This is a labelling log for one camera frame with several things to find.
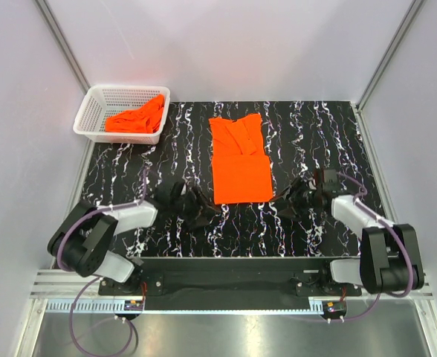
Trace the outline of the orange t shirt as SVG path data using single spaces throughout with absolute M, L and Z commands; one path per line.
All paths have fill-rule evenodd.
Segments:
M 273 197 L 271 160 L 265 153 L 262 117 L 209 119 L 213 199 L 217 205 L 263 203 Z

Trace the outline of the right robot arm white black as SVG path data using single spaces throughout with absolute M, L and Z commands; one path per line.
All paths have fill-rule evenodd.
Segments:
M 334 295 L 345 284 L 371 294 L 405 298 L 424 287 L 424 270 L 416 230 L 389 220 L 364 204 L 365 186 L 344 173 L 329 178 L 294 179 L 272 198 L 285 208 L 278 215 L 298 221 L 307 210 L 325 211 L 360 240 L 360 256 L 333 260 L 318 276 L 318 286 Z

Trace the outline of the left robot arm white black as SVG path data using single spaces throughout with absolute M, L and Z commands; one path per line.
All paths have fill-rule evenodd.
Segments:
M 115 236 L 137 228 L 150 228 L 159 213 L 176 215 L 190 230 L 206 227 L 219 209 L 195 185 L 185 181 L 160 184 L 155 192 L 112 206 L 77 203 L 48 242 L 48 253 L 64 271 L 81 277 L 103 277 L 127 295 L 140 291 L 142 263 L 110 250 Z

